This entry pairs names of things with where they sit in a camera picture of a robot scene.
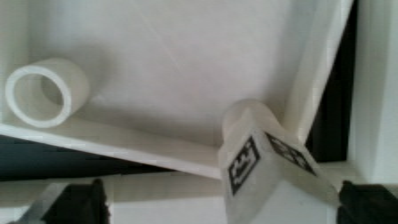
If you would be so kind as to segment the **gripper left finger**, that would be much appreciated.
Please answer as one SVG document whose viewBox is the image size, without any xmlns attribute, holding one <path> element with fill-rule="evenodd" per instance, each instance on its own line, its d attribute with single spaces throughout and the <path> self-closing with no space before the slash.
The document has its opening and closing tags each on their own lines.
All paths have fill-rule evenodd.
<svg viewBox="0 0 398 224">
<path fill-rule="evenodd" d="M 17 224 L 111 224 L 104 181 L 54 183 Z"/>
</svg>

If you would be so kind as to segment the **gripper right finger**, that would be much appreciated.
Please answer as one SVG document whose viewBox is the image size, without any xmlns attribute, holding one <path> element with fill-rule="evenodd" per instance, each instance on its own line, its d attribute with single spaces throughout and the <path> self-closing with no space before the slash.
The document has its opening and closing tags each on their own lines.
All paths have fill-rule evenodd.
<svg viewBox="0 0 398 224">
<path fill-rule="evenodd" d="M 398 224 L 398 184 L 344 181 L 337 224 Z"/>
</svg>

